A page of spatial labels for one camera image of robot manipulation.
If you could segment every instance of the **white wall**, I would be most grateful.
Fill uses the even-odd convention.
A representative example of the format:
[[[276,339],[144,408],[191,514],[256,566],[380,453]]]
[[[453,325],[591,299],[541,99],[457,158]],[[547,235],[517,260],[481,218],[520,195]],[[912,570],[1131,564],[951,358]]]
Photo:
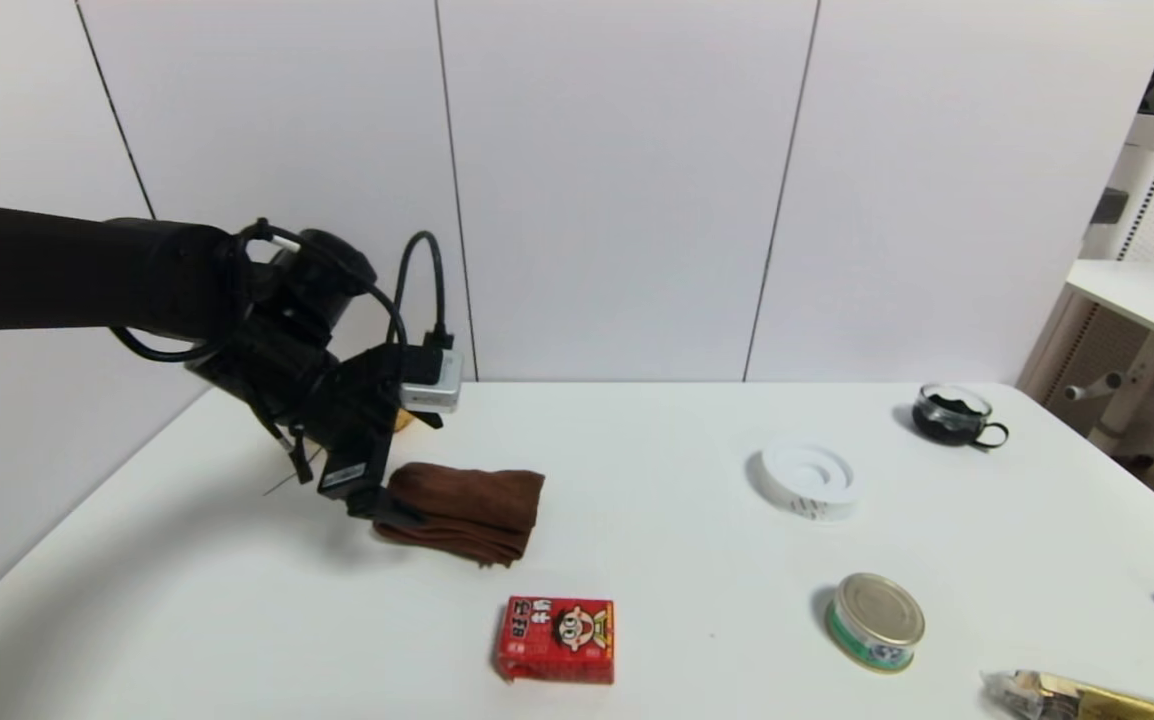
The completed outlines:
[[[147,215],[72,0],[0,0],[0,205]],[[100,329],[0,332],[0,575],[201,389]]]
[[[1154,67],[1154,0],[824,0],[749,378],[1013,382]]]
[[[814,0],[441,0],[481,378],[741,378]]]
[[[241,228],[258,215],[324,228],[394,290],[420,228],[444,256],[449,327],[473,378],[435,5],[84,0],[93,48],[158,217]],[[430,258],[404,297],[413,342],[434,322]],[[382,340],[385,315],[352,303],[331,345]]]

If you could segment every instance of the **green label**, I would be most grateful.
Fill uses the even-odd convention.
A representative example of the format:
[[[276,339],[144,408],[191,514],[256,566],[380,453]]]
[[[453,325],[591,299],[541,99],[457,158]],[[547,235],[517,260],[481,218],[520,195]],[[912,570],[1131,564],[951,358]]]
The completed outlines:
[[[865,644],[856,635],[853,635],[845,621],[839,618],[834,610],[834,603],[830,603],[825,612],[830,635],[839,643],[848,655],[855,657],[860,662],[877,667],[879,670],[901,670],[911,665],[911,652],[904,647],[892,647],[884,643]]]

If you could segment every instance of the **glass cup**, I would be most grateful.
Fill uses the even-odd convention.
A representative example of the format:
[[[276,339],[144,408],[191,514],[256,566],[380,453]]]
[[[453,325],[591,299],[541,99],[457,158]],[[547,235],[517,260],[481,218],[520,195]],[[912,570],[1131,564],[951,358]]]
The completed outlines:
[[[911,415],[915,419],[919,432],[943,445],[972,445],[990,450],[1007,442],[1007,427],[990,421],[989,402],[960,387],[937,383],[921,387]],[[998,428],[1003,437],[998,442],[984,442],[981,436],[989,428]]]

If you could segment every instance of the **cup handle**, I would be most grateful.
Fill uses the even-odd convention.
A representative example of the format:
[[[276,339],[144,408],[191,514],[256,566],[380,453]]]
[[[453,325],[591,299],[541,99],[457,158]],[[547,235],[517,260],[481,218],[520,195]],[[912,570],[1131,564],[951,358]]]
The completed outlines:
[[[994,448],[1001,447],[1001,445],[1003,445],[1003,443],[1007,442],[1007,426],[1006,425],[1004,425],[1004,423],[984,423],[984,425],[981,425],[981,433],[979,433],[977,436],[979,437],[983,436],[983,434],[986,434],[986,429],[987,428],[999,428],[999,429],[1002,429],[1003,430],[1003,438],[999,442],[994,443],[994,445],[990,445],[990,443],[987,443],[987,442],[981,442],[981,441],[979,441],[979,438],[974,438],[973,447],[980,447],[981,450],[992,450]]]

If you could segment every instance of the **panel seam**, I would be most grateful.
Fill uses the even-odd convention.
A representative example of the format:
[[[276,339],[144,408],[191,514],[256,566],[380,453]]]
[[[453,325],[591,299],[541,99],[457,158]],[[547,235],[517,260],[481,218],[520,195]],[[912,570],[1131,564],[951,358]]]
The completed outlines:
[[[804,53],[804,76],[800,78],[800,93],[795,102],[795,119],[790,120],[790,138],[786,145],[786,164],[782,166],[782,183],[777,193],[777,208],[773,209],[773,231],[769,233],[769,254],[764,256],[764,275],[759,280],[759,300],[755,302],[755,322],[750,328],[750,345],[745,346],[745,366],[741,372],[741,382],[750,378],[750,360],[755,354],[755,335],[759,332],[759,314],[764,309],[764,291],[769,287],[769,269],[773,265],[773,242],[777,240],[777,223],[782,219],[782,202],[786,200],[786,178],[790,173],[790,152],[795,150],[795,135],[800,129],[800,115],[804,114],[804,91],[809,87],[809,65],[814,62],[814,42],[816,27],[820,16],[820,0],[814,6],[814,27],[809,31],[809,47]]]
[[[475,382],[480,378],[480,355],[475,350],[475,314],[471,309],[471,258],[466,254],[466,225],[462,223],[462,187],[457,178],[457,149],[454,147],[454,105],[448,97],[448,63],[444,61],[444,24],[435,3],[435,38],[439,44],[439,74],[444,81],[444,120],[448,123],[448,156],[454,165],[454,203],[457,207],[457,237],[462,245],[462,280],[466,283],[466,323],[471,333],[471,365],[475,368]]]
[[[93,37],[88,32],[88,20],[84,18],[84,9],[80,8],[78,0],[75,0],[75,13],[78,14],[78,23],[84,28],[84,38],[88,40],[88,51],[93,57],[93,67],[97,68],[97,78],[102,80],[102,91],[106,95],[106,103],[110,104],[110,114],[115,119],[115,127],[119,129],[119,140],[123,142],[123,151],[128,155],[128,164],[133,166],[133,177],[137,178],[137,187],[142,190],[142,200],[147,203],[147,212],[151,219],[158,219],[155,215],[155,207],[151,205],[151,196],[147,193],[147,183],[142,182],[142,172],[137,168],[137,160],[133,159],[133,149],[128,145],[128,135],[123,132],[123,123],[119,120],[119,111],[115,110],[115,99],[110,95],[110,85],[106,85],[106,74],[102,72],[102,60],[97,59],[97,47],[93,45]]]

